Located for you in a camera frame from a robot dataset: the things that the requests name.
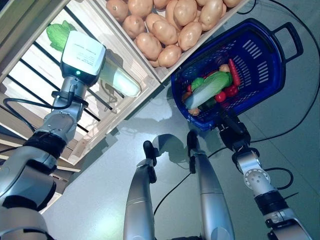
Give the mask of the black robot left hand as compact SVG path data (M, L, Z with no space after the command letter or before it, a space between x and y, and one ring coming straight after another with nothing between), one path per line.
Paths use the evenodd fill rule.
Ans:
M92 87L98 81L105 63L105 55L105 49L98 53L87 50L64 50L60 61L62 76L77 78L88 87Z

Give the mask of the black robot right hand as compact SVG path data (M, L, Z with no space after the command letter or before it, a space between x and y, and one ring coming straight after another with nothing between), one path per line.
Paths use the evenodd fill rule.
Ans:
M232 112L220 111L220 120L217 127L225 147L233 152L238 152L242 147L250 145L251 136L237 115Z

